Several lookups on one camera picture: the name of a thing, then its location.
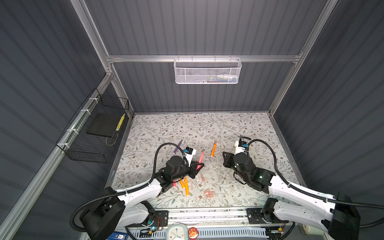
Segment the white alarm clock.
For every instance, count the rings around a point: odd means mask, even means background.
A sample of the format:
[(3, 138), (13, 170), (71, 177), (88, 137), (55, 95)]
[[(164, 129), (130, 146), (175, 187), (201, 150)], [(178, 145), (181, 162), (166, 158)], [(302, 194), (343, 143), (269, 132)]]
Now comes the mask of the white alarm clock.
[(173, 224), (167, 228), (166, 240), (188, 240), (188, 229), (184, 224)]

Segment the blue black device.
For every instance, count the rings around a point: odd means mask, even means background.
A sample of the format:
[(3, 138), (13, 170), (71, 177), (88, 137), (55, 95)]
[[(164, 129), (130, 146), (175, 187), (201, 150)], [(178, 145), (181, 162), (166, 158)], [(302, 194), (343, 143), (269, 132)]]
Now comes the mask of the blue black device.
[(127, 240), (128, 234), (121, 232), (113, 232), (106, 240)]

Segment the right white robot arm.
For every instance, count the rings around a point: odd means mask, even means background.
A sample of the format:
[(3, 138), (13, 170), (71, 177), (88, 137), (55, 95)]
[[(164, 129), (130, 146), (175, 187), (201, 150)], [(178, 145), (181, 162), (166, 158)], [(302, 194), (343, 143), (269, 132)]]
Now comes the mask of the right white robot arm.
[(343, 205), (346, 195), (337, 197), (319, 193), (303, 186), (285, 183), (266, 169), (258, 168), (245, 153), (224, 152), (224, 167), (232, 169), (243, 185), (270, 195), (262, 214), (267, 222), (292, 221), (320, 229), (335, 240), (359, 238), (360, 214), (354, 206)]

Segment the white mesh wall basket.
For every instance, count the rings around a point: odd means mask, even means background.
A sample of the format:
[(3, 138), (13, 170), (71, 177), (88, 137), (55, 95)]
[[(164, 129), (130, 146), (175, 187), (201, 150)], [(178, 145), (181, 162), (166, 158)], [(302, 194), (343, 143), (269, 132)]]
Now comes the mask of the white mesh wall basket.
[(175, 82), (179, 85), (235, 85), (242, 69), (240, 59), (175, 59)]

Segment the black pad in basket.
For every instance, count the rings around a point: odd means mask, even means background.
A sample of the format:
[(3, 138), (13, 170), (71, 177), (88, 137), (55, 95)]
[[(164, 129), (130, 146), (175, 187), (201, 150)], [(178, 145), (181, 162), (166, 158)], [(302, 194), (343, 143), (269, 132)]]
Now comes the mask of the black pad in basket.
[(90, 126), (86, 129), (86, 133), (89, 135), (110, 138), (116, 132), (116, 127), (120, 118), (121, 115), (97, 114)]

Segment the white tape roll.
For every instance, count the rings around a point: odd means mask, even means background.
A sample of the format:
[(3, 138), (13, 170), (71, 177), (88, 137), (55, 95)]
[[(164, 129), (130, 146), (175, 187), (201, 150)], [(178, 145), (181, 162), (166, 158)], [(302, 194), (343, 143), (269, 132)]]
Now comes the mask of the white tape roll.
[(307, 225), (300, 224), (300, 230), (301, 230), (302, 235), (306, 235), (306, 236), (311, 235), (311, 227), (309, 227)]

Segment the yellow highlighter in basket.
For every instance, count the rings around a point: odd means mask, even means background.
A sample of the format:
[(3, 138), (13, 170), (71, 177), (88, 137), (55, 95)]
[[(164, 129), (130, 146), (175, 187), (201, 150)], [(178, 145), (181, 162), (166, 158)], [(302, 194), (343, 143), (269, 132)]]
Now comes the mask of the yellow highlighter in basket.
[(121, 129), (121, 126), (122, 126), (122, 124), (123, 124), (123, 122), (125, 120), (125, 116), (126, 116), (126, 114), (123, 114), (121, 116), (121, 118), (120, 118), (120, 120), (119, 120), (119, 122), (117, 124), (117, 127), (116, 127), (116, 132), (118, 132)]

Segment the aluminium front rail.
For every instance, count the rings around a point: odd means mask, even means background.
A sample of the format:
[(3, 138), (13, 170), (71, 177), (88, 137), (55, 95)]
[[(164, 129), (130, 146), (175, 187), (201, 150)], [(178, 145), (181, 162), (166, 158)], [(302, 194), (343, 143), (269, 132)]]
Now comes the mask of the aluminium front rail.
[(211, 207), (174, 208), (168, 211), (168, 223), (248, 223), (247, 209), (261, 210), (263, 207)]

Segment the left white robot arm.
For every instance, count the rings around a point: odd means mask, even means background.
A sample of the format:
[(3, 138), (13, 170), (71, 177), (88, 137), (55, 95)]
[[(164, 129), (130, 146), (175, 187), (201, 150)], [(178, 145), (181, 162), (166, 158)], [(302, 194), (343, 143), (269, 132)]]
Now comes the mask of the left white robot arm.
[(150, 225), (155, 210), (148, 200), (165, 193), (173, 183), (186, 176), (194, 179), (203, 167), (203, 163), (192, 161), (187, 164), (185, 158), (173, 156), (154, 174), (151, 183), (129, 190), (106, 188), (106, 195), (88, 201), (73, 213), (71, 226), (86, 232), (92, 240), (105, 240), (117, 228), (143, 223)]

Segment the red round toy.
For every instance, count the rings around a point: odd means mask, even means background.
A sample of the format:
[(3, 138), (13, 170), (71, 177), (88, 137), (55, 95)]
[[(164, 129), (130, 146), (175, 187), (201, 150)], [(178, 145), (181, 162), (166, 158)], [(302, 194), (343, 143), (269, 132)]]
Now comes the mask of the red round toy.
[(199, 231), (195, 227), (191, 227), (188, 230), (188, 237), (190, 240), (196, 240), (199, 236)]

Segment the orange marker pen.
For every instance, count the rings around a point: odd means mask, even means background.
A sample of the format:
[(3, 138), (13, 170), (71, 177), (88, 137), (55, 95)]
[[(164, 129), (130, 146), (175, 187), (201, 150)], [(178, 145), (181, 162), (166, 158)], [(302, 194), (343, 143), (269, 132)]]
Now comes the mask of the orange marker pen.
[(183, 189), (185, 189), (185, 184), (184, 184), (184, 181), (182, 180), (182, 179), (180, 179), (180, 184), (181, 184), (181, 187), (183, 188)]
[(215, 140), (214, 144), (213, 144), (212, 151), (211, 151), (211, 157), (215, 156), (216, 148), (217, 148), (217, 141)]
[(185, 191), (186, 191), (186, 196), (189, 196), (189, 185), (188, 185), (188, 179), (187, 176), (184, 177), (184, 186), (185, 186)]

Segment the small black pliers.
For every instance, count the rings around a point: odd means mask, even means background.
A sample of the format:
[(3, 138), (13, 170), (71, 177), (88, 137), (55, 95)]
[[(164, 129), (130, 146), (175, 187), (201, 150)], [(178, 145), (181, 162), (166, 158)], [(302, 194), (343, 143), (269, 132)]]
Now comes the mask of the small black pliers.
[(245, 137), (245, 136), (242, 136), (242, 135), (240, 135), (239, 138), (240, 138), (239, 139), (240, 142), (247, 142), (248, 143), (249, 141), (252, 140), (251, 138)]

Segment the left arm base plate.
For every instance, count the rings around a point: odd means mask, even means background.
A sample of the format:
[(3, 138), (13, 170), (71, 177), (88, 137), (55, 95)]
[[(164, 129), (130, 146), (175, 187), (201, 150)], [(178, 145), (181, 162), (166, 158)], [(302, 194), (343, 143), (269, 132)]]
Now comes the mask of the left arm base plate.
[(142, 223), (131, 224), (129, 228), (133, 227), (166, 227), (168, 225), (169, 211), (155, 211), (150, 214)]

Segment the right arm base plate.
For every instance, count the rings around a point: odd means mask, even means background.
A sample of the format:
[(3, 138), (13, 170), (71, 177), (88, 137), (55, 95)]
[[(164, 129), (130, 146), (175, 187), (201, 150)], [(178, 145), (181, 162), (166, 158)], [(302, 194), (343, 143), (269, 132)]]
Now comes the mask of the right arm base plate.
[(275, 216), (265, 217), (262, 208), (247, 208), (246, 216), (250, 224), (281, 224), (285, 225), (289, 221), (281, 221)]

